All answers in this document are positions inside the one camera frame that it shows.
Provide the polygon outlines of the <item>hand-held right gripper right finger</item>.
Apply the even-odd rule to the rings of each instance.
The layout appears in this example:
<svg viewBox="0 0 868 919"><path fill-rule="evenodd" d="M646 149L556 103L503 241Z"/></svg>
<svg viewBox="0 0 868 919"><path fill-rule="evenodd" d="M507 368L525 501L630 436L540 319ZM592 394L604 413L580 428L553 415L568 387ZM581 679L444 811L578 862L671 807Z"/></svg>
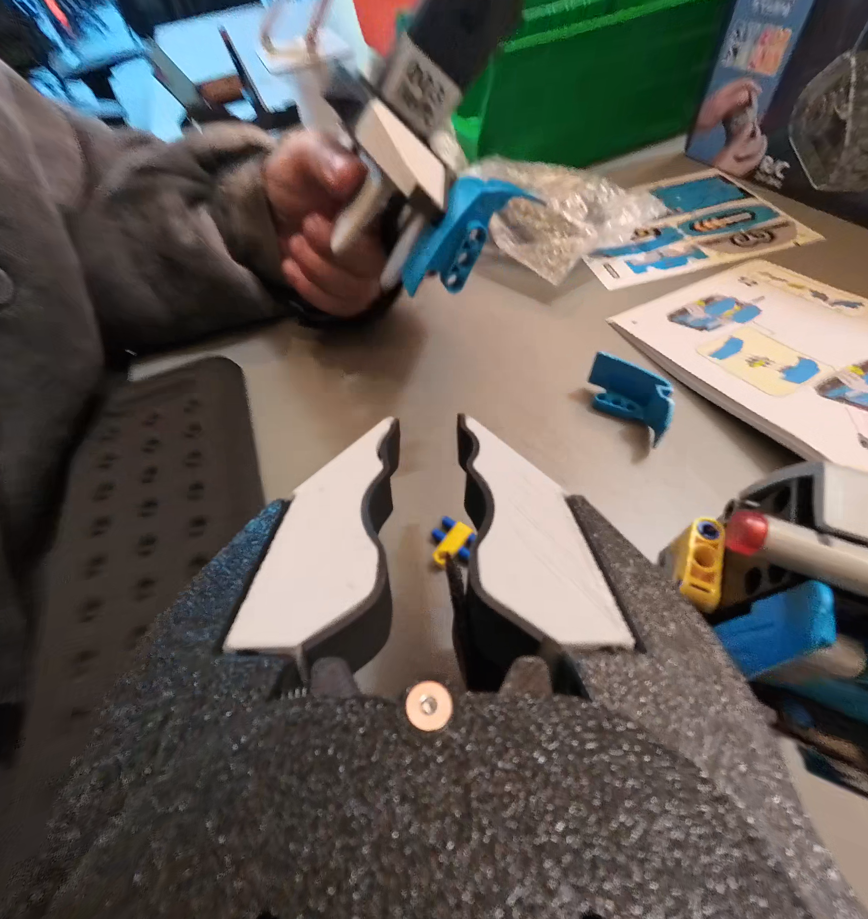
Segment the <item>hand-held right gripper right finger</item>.
<svg viewBox="0 0 868 919"><path fill-rule="evenodd" d="M563 487L472 416L456 421L463 505L476 540L468 573L487 610L575 653L637 639Z"/></svg>

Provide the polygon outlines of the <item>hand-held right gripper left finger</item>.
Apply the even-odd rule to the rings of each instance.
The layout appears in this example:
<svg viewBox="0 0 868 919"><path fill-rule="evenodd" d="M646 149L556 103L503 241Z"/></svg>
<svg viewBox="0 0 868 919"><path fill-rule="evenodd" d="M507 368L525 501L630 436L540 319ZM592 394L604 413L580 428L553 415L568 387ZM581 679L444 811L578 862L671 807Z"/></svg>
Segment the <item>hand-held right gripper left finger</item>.
<svg viewBox="0 0 868 919"><path fill-rule="evenodd" d="M325 658L358 672L387 642L393 598L380 539L393 511L400 425L382 419L293 492L223 638L232 655Z"/></svg>

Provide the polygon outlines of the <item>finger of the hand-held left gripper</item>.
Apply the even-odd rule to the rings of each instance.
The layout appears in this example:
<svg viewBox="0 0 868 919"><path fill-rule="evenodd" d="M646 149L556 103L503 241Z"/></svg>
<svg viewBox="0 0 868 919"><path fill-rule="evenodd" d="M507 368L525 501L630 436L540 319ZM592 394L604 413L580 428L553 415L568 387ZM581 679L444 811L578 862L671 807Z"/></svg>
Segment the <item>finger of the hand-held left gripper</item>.
<svg viewBox="0 0 868 919"><path fill-rule="evenodd" d="M370 99L353 126L361 153L407 199L446 213L455 174L382 99Z"/></svg>
<svg viewBox="0 0 868 919"><path fill-rule="evenodd" d="M420 235L426 228L438 226L447 210L447 197L434 200L428 196L409 196L404 208L404 235Z"/></svg>

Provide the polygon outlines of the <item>blue curved panel piece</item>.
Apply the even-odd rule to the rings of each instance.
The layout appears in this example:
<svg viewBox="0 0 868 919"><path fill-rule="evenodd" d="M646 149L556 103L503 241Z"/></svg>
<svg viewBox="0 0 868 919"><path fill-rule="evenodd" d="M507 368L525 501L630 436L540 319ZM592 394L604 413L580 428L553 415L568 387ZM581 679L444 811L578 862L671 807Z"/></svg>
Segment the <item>blue curved panel piece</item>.
<svg viewBox="0 0 868 919"><path fill-rule="evenodd" d="M669 431L675 403L672 384L662 376L606 351L598 351L588 384L591 406L603 415L640 423L657 448Z"/></svg>
<svg viewBox="0 0 868 919"><path fill-rule="evenodd" d="M443 217L424 230L405 260L405 293L415 296L430 276L449 293L462 291L486 246L492 218L514 200L543 204L540 197L504 180L457 179Z"/></svg>

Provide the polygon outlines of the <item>person's left forearm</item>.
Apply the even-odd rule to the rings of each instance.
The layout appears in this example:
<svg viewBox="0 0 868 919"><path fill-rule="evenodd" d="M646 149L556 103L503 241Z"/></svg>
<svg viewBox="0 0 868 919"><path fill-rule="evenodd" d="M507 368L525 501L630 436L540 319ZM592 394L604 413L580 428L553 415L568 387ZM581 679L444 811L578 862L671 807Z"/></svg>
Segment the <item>person's left forearm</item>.
<svg viewBox="0 0 868 919"><path fill-rule="evenodd" d="M223 122L166 143L71 116L70 218L107 352L148 354L297 315L264 186L278 142Z"/></svg>

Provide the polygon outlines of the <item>grey desk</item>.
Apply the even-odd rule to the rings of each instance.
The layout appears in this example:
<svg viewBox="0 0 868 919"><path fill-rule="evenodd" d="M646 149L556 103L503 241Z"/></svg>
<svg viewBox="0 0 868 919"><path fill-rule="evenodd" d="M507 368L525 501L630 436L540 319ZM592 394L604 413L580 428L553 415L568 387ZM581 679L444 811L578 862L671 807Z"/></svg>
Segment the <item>grey desk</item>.
<svg viewBox="0 0 868 919"><path fill-rule="evenodd" d="M428 551L439 519L463 516L457 414L589 499L652 560L693 518L799 460L679 383L657 448L642 428L591 408L587 379L598 351L651 366L608 318L722 270L607 291L579 266L556 288L488 251L461 294L429 281L375 325L341 336L272 325L139 361L131 378L209 355L236 362L268 501L288 497L381 419L399 418L394 512L382 531L393 626L357 676L365 692L397 697L424 679L459 679L447 583Z"/></svg>

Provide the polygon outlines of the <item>person's left hand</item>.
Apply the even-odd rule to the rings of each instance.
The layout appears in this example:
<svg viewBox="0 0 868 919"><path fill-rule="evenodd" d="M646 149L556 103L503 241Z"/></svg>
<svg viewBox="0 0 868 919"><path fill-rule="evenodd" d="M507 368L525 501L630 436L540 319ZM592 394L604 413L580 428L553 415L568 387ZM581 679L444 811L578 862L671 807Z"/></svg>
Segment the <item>person's left hand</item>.
<svg viewBox="0 0 868 919"><path fill-rule="evenodd" d="M366 175L357 155L305 129L286 133L263 167L281 272L309 307L334 320L355 320L382 303L386 253L380 232L364 230L338 255L332 249L336 219Z"/></svg>

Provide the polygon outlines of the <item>plywood stand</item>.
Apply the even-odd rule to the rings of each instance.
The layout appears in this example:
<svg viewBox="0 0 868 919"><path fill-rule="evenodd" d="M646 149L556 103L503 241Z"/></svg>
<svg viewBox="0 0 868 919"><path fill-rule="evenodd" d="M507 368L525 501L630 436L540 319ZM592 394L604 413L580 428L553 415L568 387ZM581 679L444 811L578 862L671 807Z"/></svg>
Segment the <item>plywood stand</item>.
<svg viewBox="0 0 868 919"><path fill-rule="evenodd" d="M292 79L302 126L350 148L343 121L325 98L333 65L346 62L351 52L348 42L325 26L331 5L328 1L308 2L305 26L287 33L281 27L293 2L267 2L257 31L256 51L271 76Z"/></svg>

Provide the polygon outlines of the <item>green storage bin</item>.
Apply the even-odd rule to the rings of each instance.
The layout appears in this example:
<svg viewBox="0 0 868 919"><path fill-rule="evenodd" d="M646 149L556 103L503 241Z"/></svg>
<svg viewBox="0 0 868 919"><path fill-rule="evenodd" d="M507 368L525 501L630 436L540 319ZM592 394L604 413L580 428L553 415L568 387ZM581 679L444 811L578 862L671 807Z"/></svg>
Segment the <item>green storage bin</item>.
<svg viewBox="0 0 868 919"><path fill-rule="evenodd" d="M734 2L524 2L453 116L469 162L589 167L685 134Z"/></svg>

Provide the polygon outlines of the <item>clear plastic parts bag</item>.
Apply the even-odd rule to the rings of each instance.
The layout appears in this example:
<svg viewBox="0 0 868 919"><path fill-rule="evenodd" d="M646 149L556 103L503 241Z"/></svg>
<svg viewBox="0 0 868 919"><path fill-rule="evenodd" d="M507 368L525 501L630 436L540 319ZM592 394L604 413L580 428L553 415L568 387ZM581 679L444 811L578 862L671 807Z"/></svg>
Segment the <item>clear plastic parts bag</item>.
<svg viewBox="0 0 868 919"><path fill-rule="evenodd" d="M490 245L553 286L596 250L630 242L667 212L651 192L624 189L586 169L488 157L463 177L505 181L531 196L492 217Z"/></svg>

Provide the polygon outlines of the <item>black perforated chair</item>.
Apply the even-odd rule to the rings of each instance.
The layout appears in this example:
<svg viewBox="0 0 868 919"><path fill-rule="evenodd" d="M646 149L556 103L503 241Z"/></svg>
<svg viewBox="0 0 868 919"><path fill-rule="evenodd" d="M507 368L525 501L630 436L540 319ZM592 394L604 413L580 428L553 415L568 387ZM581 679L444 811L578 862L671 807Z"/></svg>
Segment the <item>black perforated chair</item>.
<svg viewBox="0 0 868 919"><path fill-rule="evenodd" d="M114 390L70 467L24 752L71 756L159 613L263 507L235 362L201 359Z"/></svg>

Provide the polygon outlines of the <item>grey blue toy robot build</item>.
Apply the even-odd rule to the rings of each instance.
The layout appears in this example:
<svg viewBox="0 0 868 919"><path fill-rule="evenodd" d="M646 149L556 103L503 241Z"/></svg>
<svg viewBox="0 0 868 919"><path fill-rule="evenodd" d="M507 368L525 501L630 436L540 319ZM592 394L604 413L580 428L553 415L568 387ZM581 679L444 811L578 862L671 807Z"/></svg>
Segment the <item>grey blue toy robot build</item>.
<svg viewBox="0 0 868 919"><path fill-rule="evenodd" d="M807 769L868 798L868 473L781 469L694 519L657 563Z"/></svg>

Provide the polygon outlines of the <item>blue sticker sheet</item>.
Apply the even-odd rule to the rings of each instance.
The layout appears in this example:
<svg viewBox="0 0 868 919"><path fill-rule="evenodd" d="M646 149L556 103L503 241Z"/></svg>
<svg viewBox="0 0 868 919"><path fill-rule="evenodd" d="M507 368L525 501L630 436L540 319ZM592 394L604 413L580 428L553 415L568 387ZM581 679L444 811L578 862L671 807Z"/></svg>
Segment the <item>blue sticker sheet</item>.
<svg viewBox="0 0 868 919"><path fill-rule="evenodd" d="M662 212L624 242L583 257L607 291L722 269L823 241L738 179L713 168L632 187Z"/></svg>

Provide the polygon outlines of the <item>instruction booklet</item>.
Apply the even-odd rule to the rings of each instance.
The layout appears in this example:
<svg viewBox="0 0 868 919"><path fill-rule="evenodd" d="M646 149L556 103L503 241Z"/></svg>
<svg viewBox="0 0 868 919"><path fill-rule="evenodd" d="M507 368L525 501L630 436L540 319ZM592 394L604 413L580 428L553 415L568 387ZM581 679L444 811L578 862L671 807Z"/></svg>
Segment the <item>instruction booklet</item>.
<svg viewBox="0 0 868 919"><path fill-rule="evenodd" d="M868 298L754 260L609 323L797 456L868 473Z"/></svg>

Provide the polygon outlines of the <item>toy robot kit box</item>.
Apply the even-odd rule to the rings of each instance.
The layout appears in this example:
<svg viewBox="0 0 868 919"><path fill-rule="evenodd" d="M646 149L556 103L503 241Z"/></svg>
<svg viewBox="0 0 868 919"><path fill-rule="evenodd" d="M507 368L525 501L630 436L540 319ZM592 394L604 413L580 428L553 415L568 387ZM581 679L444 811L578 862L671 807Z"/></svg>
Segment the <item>toy robot kit box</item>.
<svg viewBox="0 0 868 919"><path fill-rule="evenodd" d="M685 154L868 229L868 1L733 2Z"/></svg>

